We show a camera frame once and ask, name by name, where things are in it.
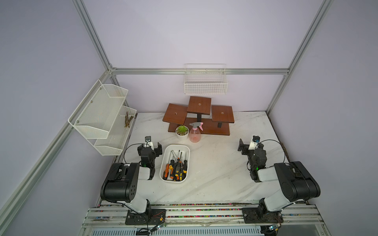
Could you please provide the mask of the white plastic storage box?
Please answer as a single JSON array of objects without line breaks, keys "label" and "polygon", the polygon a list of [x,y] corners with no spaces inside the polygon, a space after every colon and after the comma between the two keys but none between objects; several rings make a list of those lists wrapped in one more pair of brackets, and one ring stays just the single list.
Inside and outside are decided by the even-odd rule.
[{"label": "white plastic storage box", "polygon": [[[164,172],[165,166],[166,166],[166,164],[168,162],[168,159],[169,159],[169,153],[170,152],[172,154],[172,156],[171,156],[172,160],[171,160],[171,167],[170,167],[170,176],[168,177],[167,181],[165,181],[165,180],[163,180],[162,177],[163,177],[163,172]],[[187,153],[187,161],[188,161],[187,176],[186,176],[186,178],[183,181],[180,181],[180,180],[179,181],[174,181],[176,163],[177,163],[177,159],[178,159],[178,157],[180,155],[180,152],[182,152],[182,157],[181,157],[182,162],[183,162],[183,160],[185,158],[185,153]],[[191,154],[191,151],[190,151],[189,147],[187,147],[187,146],[184,146],[184,145],[169,145],[165,149],[165,151],[163,152],[163,159],[162,159],[162,163],[161,163],[161,170],[159,172],[160,179],[163,182],[165,182],[165,183],[183,183],[183,182],[185,182],[186,179],[188,179],[188,175],[189,175],[190,154]]]}]

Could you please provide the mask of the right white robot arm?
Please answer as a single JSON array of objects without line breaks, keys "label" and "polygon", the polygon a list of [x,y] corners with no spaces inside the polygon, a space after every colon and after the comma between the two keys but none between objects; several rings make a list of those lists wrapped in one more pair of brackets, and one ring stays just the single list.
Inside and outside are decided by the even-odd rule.
[{"label": "right white robot arm", "polygon": [[266,167],[266,150],[259,136],[253,136],[249,144],[239,140],[238,151],[247,156],[247,169],[256,183],[278,181],[280,189],[259,200],[258,213],[280,212],[297,201],[317,198],[321,188],[300,161],[280,162]]}]

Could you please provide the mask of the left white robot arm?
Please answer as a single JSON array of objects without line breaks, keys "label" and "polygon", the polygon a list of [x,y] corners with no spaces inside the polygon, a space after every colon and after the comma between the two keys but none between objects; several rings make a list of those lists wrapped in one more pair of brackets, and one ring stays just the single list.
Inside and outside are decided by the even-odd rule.
[{"label": "left white robot arm", "polygon": [[155,175],[155,159],[162,155],[162,145],[153,147],[152,142],[137,148],[141,161],[138,163],[114,163],[100,190],[102,200],[121,204],[136,214],[151,213],[149,200],[137,193],[138,181],[150,181]]}]

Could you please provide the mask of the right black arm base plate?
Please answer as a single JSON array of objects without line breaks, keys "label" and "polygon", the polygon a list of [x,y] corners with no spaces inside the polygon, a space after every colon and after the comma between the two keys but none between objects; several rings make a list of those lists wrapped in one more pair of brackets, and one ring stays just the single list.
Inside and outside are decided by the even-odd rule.
[{"label": "right black arm base plate", "polygon": [[260,210],[257,207],[244,207],[242,208],[242,215],[246,224],[253,223],[283,223],[281,212],[269,212]]}]

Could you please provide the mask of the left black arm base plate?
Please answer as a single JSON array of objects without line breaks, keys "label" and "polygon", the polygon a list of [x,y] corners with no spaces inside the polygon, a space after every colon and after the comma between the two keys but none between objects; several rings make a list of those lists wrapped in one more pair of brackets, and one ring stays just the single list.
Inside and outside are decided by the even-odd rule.
[{"label": "left black arm base plate", "polygon": [[128,212],[126,225],[160,225],[165,222],[166,209],[147,209],[145,213]]}]

